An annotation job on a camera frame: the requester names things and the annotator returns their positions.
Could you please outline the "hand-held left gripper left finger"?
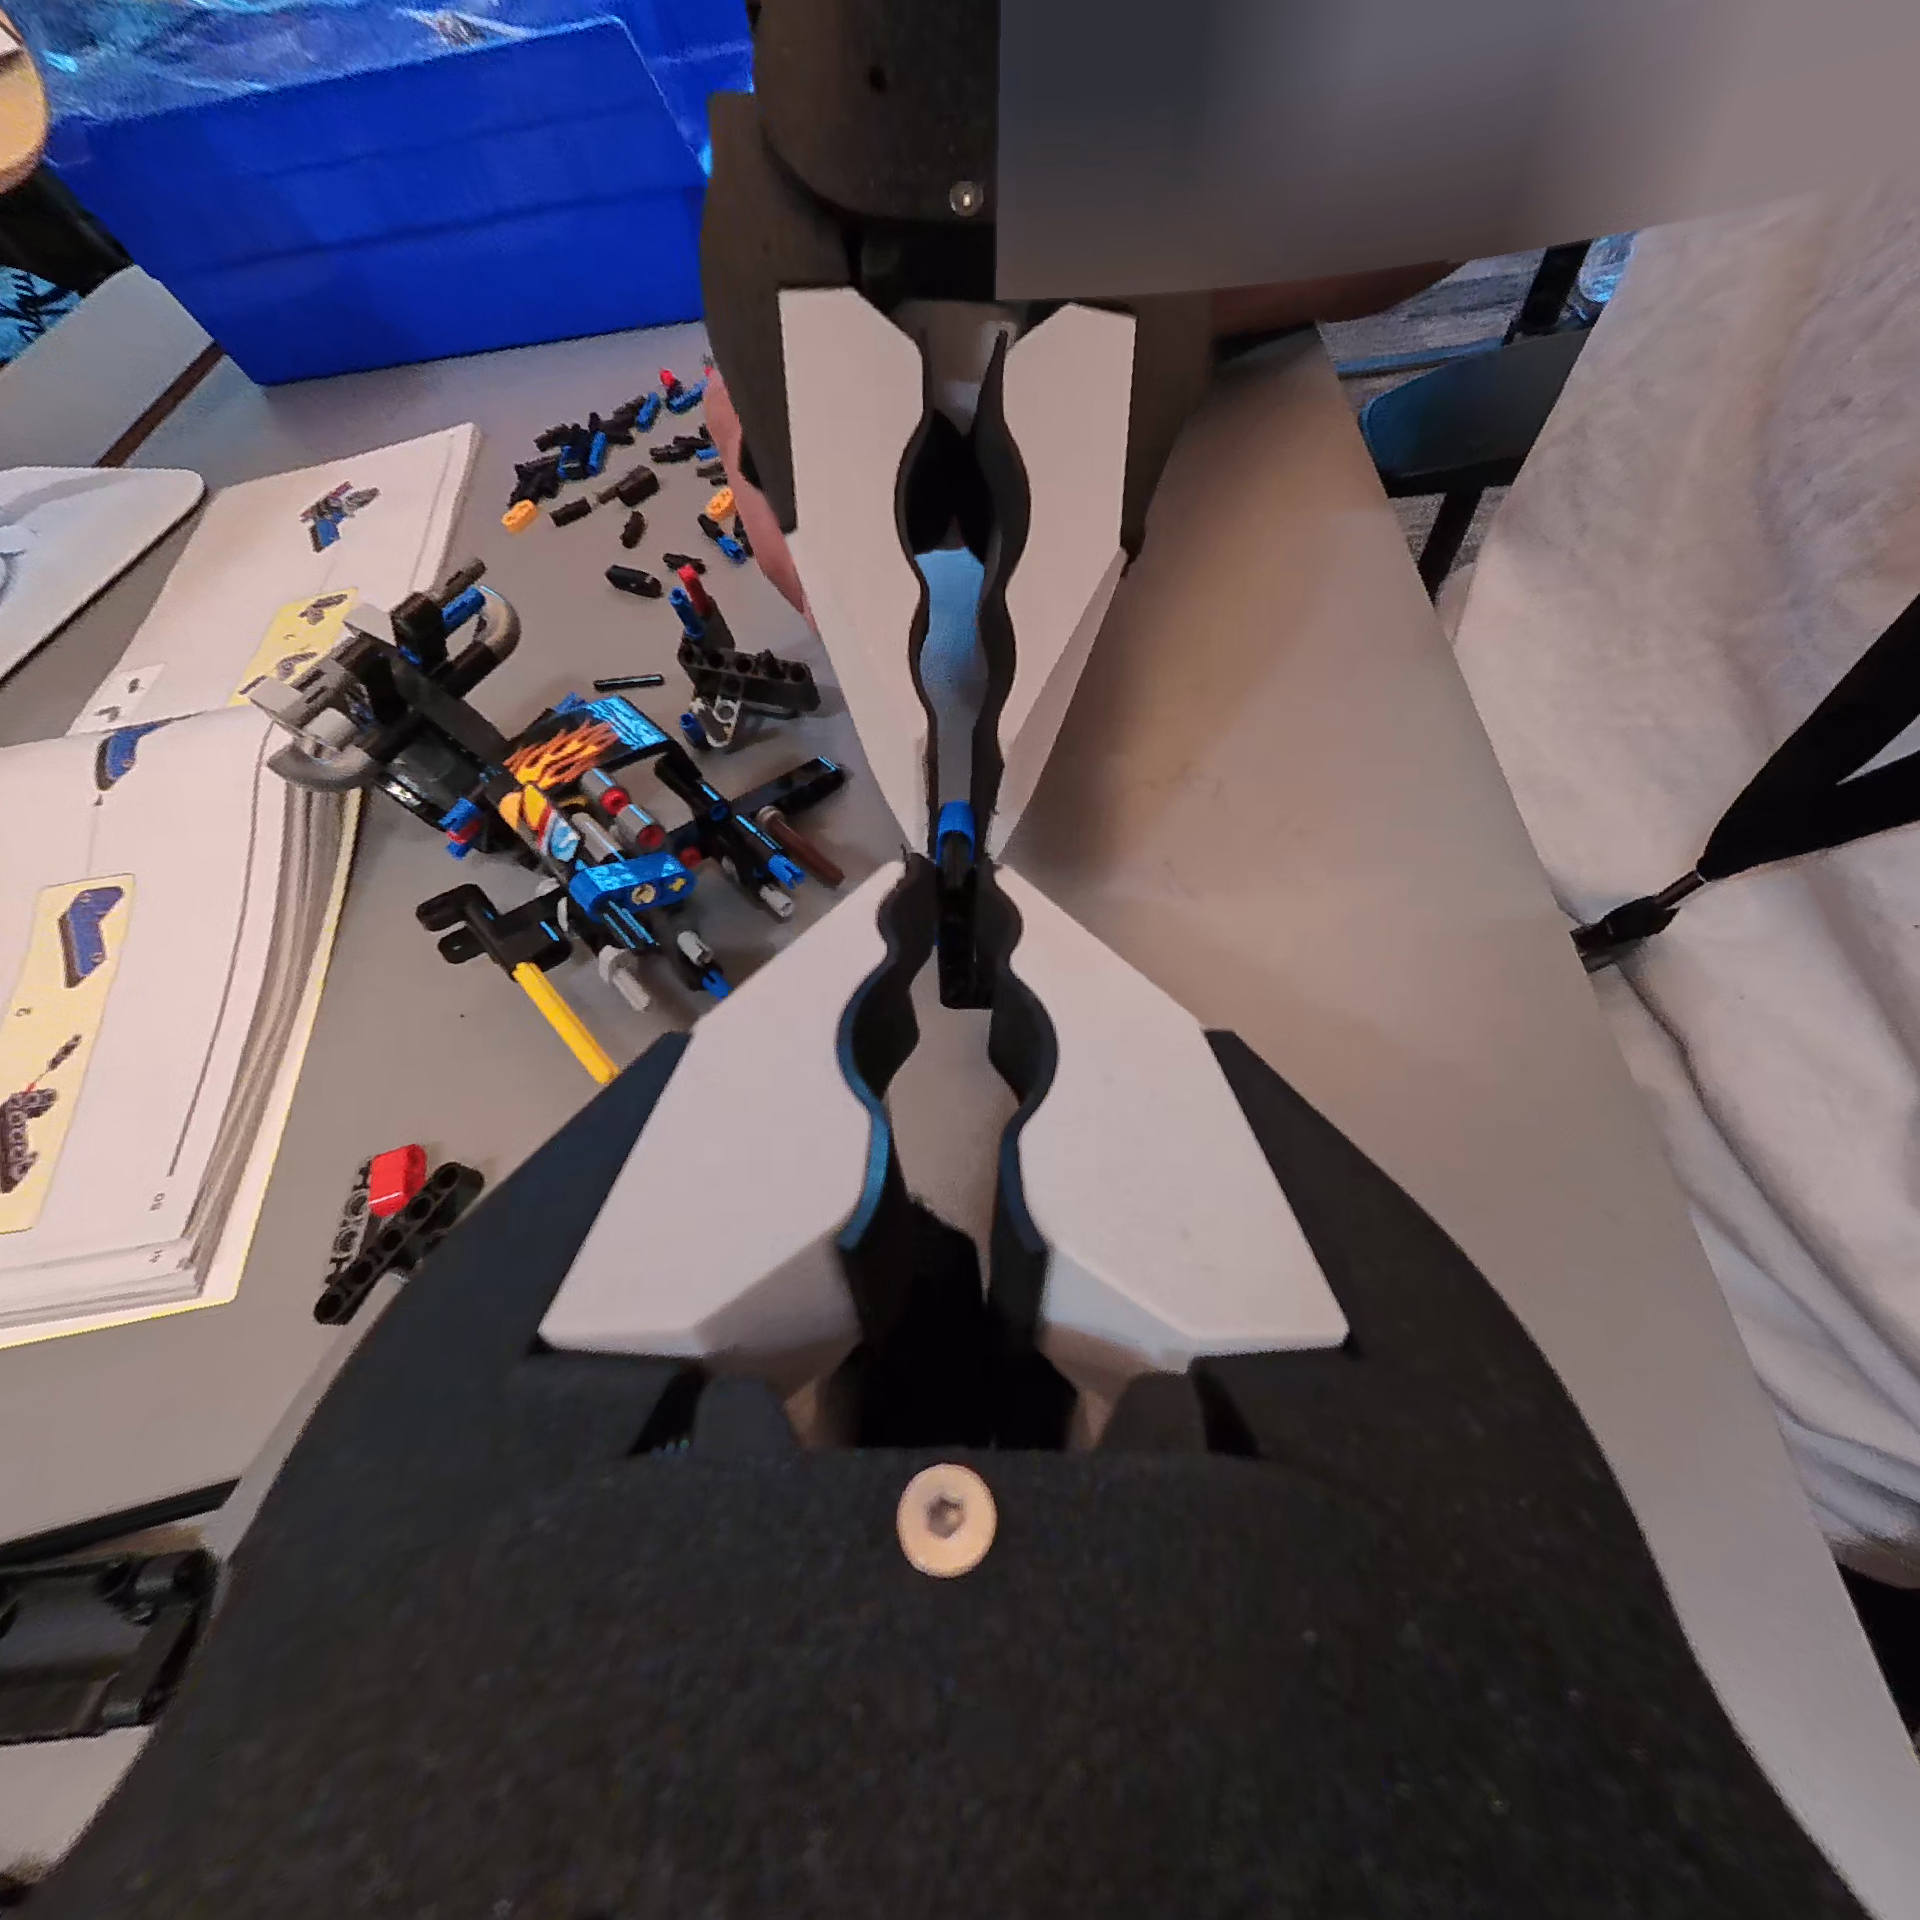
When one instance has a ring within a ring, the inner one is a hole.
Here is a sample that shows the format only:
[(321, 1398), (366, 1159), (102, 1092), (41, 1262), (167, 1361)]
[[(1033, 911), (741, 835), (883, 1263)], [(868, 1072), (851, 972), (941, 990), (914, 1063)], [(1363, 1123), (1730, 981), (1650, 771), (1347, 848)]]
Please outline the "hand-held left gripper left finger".
[(539, 1325), (789, 1392), (906, 1319), (886, 1094), (921, 1039), (923, 859), (886, 861), (690, 1031)]

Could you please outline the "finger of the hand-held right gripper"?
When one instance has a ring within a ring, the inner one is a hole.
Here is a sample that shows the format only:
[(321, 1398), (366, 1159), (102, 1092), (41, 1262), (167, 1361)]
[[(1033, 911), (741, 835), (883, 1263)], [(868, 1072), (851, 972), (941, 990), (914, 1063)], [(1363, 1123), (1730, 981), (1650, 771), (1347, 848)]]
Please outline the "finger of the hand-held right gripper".
[(921, 343), (847, 286), (777, 299), (796, 528), (787, 545), (871, 776), (902, 844), (931, 851), (933, 725), (917, 681), (929, 592), (901, 472), (929, 419)]
[(970, 801), (987, 859), (1041, 787), (1121, 580), (1134, 355), (1134, 318), (1063, 303), (996, 341), (980, 379), (971, 444), (993, 525)]

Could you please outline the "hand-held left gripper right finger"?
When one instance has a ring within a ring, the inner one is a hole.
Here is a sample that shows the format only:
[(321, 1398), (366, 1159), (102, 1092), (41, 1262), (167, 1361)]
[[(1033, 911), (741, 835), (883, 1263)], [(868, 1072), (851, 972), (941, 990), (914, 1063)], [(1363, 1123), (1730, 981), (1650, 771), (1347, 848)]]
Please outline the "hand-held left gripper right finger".
[(1116, 1403), (1197, 1360), (1327, 1352), (1349, 1316), (1211, 1035), (1011, 865), (983, 879), (996, 1156), (989, 1303)]

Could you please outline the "pile of small lego pieces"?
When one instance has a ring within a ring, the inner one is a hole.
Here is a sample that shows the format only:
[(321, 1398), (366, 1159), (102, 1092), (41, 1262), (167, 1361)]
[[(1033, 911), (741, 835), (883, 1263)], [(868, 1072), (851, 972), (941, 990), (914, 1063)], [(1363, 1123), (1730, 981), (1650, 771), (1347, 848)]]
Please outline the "pile of small lego pieces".
[(708, 421), (713, 375), (705, 352), (694, 375), (661, 368), (609, 409), (539, 428), (513, 468), (503, 532), (602, 519), (620, 552), (609, 580), (636, 597), (665, 597), (710, 561), (742, 568), (753, 536)]

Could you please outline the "black studded lego beam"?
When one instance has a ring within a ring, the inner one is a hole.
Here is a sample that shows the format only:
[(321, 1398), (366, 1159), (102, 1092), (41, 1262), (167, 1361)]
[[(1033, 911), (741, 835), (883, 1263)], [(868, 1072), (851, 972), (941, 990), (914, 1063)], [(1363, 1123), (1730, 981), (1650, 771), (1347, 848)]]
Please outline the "black studded lego beam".
[(742, 723), (805, 717), (822, 703), (809, 668), (771, 652), (683, 637), (678, 668), (690, 685), (690, 735), (701, 750), (729, 751)]

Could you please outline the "brown lego axle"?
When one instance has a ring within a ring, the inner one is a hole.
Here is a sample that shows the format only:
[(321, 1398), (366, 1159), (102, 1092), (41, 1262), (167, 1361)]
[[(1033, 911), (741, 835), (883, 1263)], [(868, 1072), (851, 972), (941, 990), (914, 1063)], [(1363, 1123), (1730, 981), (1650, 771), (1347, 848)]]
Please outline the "brown lego axle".
[(836, 859), (807, 836), (780, 807), (761, 807), (755, 821), (805, 876), (828, 888), (838, 888), (846, 883), (846, 870)]

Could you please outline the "partly built lego truck chassis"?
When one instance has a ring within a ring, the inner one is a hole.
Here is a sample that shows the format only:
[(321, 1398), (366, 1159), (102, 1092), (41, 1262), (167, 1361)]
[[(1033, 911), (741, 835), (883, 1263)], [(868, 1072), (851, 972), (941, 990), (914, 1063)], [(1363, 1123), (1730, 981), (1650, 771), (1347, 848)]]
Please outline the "partly built lego truck chassis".
[[(733, 646), (705, 588), (665, 595), (681, 637)], [(586, 953), (631, 1008), (654, 972), (719, 1001), (722, 960), (689, 919), (694, 883), (716, 873), (775, 921), (814, 879), (757, 828), (757, 811), (801, 816), (842, 792), (847, 773), (817, 757), (731, 797), (705, 771), (689, 711), (661, 727), (633, 692), (661, 677), (598, 678), (518, 731), (493, 727), (470, 695), (521, 639), (516, 608), (469, 561), (393, 609), (353, 608), (325, 652), (259, 673), (243, 699), (281, 731), (274, 773), (314, 792), (380, 791), (434, 829), (453, 857), (506, 855), (538, 877), (516, 904), (461, 883), (419, 904), (451, 965), (489, 961), (538, 1011), (594, 1084), (617, 1068), (554, 972)]]

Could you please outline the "pile of large black lego pieces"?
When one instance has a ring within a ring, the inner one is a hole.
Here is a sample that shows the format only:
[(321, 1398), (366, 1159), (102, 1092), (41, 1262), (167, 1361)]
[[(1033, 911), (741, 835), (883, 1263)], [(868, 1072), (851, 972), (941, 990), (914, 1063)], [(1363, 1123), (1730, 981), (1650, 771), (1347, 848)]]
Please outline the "pile of large black lego pieces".
[(217, 1571), (205, 1549), (5, 1567), (2, 1744), (154, 1723), (201, 1639)]

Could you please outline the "person's right hand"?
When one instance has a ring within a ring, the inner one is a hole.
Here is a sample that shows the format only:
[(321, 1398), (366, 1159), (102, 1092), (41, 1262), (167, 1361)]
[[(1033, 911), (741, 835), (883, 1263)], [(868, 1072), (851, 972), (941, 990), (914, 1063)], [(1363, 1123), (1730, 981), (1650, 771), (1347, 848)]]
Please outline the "person's right hand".
[(726, 465), (731, 491), (737, 496), (737, 512), (742, 531), (753, 544), (755, 561), (771, 588), (798, 609), (812, 630), (819, 622), (809, 608), (809, 599), (787, 545), (782, 525), (767, 497), (755, 486), (741, 421), (729, 395), (729, 387), (719, 368), (713, 368), (707, 379), (705, 411), (719, 461)]

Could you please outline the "blue storage bin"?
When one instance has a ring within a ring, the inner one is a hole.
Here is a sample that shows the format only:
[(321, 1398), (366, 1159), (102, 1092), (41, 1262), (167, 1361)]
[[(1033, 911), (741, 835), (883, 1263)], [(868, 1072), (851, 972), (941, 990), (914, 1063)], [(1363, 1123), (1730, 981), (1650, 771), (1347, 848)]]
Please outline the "blue storage bin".
[(705, 312), (708, 97), (753, 36), (649, 61), (603, 16), (121, 118), (46, 158), (259, 384)]

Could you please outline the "open instruction booklet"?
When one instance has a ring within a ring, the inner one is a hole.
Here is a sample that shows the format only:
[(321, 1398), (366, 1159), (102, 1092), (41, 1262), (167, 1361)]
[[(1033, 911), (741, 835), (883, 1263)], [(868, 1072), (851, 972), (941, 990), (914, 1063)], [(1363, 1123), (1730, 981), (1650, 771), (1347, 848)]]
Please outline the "open instruction booklet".
[(477, 422), (219, 491), (75, 717), (5, 744), (5, 1349), (238, 1289), (356, 797), (254, 703), (449, 573)]

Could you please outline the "white document stand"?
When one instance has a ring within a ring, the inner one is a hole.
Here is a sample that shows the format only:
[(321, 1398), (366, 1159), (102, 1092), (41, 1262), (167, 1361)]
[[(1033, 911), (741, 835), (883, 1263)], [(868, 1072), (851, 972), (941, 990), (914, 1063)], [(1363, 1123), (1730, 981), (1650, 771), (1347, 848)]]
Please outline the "white document stand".
[(2, 677), (131, 571), (204, 496), (194, 471), (2, 468)]

